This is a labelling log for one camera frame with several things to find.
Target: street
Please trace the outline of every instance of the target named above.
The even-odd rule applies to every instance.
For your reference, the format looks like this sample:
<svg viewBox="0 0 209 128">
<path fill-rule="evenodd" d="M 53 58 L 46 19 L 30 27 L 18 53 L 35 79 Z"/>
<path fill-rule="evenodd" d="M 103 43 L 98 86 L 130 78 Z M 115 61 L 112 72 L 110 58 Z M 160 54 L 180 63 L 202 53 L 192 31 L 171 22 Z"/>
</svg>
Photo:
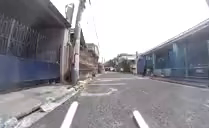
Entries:
<svg viewBox="0 0 209 128">
<path fill-rule="evenodd" d="M 72 128 L 138 128 L 138 110 L 149 128 L 209 128 L 209 89 L 107 73 L 96 77 L 77 99 Z M 31 128 L 59 128 L 65 103 Z"/>
</svg>

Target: concrete curb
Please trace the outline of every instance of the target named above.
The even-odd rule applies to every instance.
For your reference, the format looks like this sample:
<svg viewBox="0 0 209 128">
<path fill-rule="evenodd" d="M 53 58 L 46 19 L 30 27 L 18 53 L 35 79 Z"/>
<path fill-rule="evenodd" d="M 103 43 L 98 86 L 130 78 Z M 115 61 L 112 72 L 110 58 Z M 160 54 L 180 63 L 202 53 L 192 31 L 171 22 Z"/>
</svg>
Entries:
<svg viewBox="0 0 209 128">
<path fill-rule="evenodd" d="M 44 117 L 46 114 L 50 113 L 52 110 L 54 110 L 58 106 L 62 105 L 63 103 L 65 103 L 66 101 L 70 100 L 72 97 L 77 95 L 81 90 L 84 89 L 84 86 L 86 84 L 88 84 L 91 80 L 92 80 L 92 78 L 88 78 L 88 79 L 86 79 L 84 81 L 79 81 L 78 85 L 71 87 L 69 89 L 69 92 L 66 93 L 65 95 L 55 98 L 52 102 L 44 103 L 44 104 L 38 106 L 38 108 L 34 108 L 34 109 L 36 109 L 38 111 L 43 112 L 42 116 L 39 115 L 39 118 L 36 117 L 38 119 L 35 119 L 34 121 L 32 121 L 30 118 L 27 117 L 27 116 L 30 116 L 30 114 L 33 114 L 33 112 L 35 112 L 35 111 L 28 112 L 30 114 L 27 114 L 25 116 L 21 116 L 22 119 L 21 118 L 17 118 L 18 119 L 18 124 L 14 128 L 27 128 L 27 127 L 30 127 L 32 124 L 37 122 L 39 119 Z"/>
<path fill-rule="evenodd" d="M 154 78 L 154 77 L 150 77 L 150 79 L 157 80 L 157 81 L 169 82 L 169 83 L 183 84 L 183 85 L 193 86 L 193 87 L 198 87 L 198 88 L 208 88 L 208 85 L 206 85 L 206 86 L 200 86 L 200 85 L 197 85 L 195 83 L 183 82 L 183 81 L 176 81 L 176 80 L 170 80 L 170 79 L 165 79 L 165 78 Z"/>
</svg>

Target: building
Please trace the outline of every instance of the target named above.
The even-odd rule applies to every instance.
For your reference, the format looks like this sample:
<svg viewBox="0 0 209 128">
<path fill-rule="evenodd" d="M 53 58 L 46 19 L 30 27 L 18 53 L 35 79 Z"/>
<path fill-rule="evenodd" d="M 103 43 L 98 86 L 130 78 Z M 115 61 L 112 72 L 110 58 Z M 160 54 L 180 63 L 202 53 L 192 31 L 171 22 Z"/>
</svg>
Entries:
<svg viewBox="0 0 209 128">
<path fill-rule="evenodd" d="M 209 80 L 209 18 L 143 53 L 156 76 Z"/>
<path fill-rule="evenodd" d="M 58 80 L 70 26 L 49 0 L 0 0 L 0 90 Z"/>
</svg>

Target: utility pole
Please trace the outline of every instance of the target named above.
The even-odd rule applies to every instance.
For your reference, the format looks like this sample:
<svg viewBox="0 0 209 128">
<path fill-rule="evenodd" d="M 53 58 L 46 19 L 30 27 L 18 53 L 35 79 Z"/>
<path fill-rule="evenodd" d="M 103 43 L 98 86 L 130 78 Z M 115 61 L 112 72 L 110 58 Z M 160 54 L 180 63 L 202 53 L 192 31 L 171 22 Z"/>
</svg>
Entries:
<svg viewBox="0 0 209 128">
<path fill-rule="evenodd" d="M 85 9 L 86 0 L 79 0 L 78 12 L 74 28 L 74 62 L 72 69 L 72 83 L 76 85 L 79 80 L 79 55 L 80 55 L 80 39 L 81 39 L 81 19 Z"/>
</svg>

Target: blue wall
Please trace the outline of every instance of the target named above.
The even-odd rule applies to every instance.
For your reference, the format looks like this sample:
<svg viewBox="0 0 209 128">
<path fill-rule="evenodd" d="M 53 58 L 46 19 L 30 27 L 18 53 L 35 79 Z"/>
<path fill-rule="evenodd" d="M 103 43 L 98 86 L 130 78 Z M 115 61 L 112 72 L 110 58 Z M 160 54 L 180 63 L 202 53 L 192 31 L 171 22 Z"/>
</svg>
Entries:
<svg viewBox="0 0 209 128">
<path fill-rule="evenodd" d="M 0 55 L 0 90 L 19 83 L 59 78 L 59 74 L 59 64 Z"/>
</svg>

